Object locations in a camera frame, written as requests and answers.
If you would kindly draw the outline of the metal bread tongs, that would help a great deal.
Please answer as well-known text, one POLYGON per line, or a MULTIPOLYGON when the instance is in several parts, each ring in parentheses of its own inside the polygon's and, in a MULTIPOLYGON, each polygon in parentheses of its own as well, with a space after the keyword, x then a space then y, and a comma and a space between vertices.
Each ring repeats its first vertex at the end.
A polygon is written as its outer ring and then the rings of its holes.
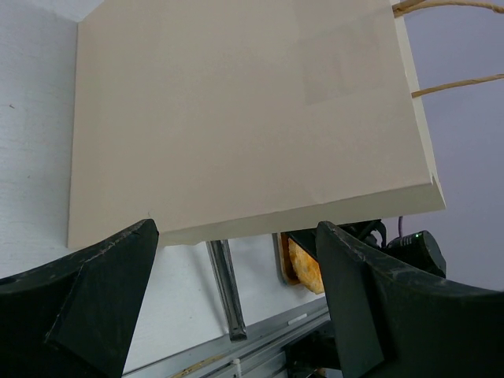
POLYGON ((246 325, 239 300, 229 243, 226 239, 213 240, 206 243, 206 248, 227 321, 229 339, 232 343, 244 341, 247 339, 246 325))

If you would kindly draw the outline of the aluminium frame rail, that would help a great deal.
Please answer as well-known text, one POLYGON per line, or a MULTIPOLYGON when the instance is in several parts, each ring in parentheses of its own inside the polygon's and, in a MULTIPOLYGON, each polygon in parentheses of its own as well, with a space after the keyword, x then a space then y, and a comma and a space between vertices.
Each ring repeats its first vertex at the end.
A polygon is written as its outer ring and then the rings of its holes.
POLYGON ((302 301, 275 298, 245 306, 247 339, 232 342, 215 318, 195 314, 187 319, 169 316, 153 328, 151 336, 135 335, 124 377, 249 376, 263 361, 273 360, 280 349, 328 320, 324 297, 302 301))

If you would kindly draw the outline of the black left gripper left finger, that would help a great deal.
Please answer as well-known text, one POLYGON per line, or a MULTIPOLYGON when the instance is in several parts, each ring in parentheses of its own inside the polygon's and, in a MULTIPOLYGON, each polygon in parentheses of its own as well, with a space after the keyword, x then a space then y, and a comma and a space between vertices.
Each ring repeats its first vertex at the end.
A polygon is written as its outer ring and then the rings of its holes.
POLYGON ((3 377, 120 377, 158 246, 151 219, 1 280, 3 377))

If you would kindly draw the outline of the metal baking tray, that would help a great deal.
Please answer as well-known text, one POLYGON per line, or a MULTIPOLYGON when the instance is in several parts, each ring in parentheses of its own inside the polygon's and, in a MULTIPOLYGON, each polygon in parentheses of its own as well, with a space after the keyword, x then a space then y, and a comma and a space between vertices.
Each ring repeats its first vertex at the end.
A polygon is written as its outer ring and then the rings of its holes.
POLYGON ((272 235, 272 240, 280 280, 289 286, 299 284, 298 277, 291 264, 288 237, 284 233, 275 233, 272 235))

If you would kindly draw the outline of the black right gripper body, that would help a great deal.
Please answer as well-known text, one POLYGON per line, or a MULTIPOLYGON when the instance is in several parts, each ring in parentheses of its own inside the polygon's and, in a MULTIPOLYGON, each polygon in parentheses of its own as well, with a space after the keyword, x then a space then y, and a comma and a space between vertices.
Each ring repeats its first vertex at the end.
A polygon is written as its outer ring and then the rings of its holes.
MULTIPOLYGON (((339 226, 361 243, 421 271, 444 278, 447 264, 438 243, 428 231, 410 235, 402 233, 402 219, 398 220, 398 237, 387 241, 387 228, 381 219, 367 220, 339 226)), ((322 266, 322 278, 339 280, 346 276, 345 266, 336 265, 336 253, 326 253, 325 260, 317 253, 317 229, 308 228, 289 232, 289 239, 297 243, 310 257, 322 266)))

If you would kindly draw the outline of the beige paper bag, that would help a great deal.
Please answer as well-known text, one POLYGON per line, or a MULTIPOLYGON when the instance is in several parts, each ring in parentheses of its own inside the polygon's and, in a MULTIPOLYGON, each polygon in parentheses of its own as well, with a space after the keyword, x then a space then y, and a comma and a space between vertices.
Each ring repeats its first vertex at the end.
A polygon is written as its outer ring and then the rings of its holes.
POLYGON ((67 244, 442 210, 407 14, 435 1, 105 1, 77 27, 67 244))

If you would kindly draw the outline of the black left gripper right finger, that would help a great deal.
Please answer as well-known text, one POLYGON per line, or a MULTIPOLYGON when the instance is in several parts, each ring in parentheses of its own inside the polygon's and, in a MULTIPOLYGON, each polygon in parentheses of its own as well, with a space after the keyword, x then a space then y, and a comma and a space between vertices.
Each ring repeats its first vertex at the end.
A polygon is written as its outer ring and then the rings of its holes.
POLYGON ((423 272, 329 222, 316 248, 345 377, 502 376, 502 292, 423 272))

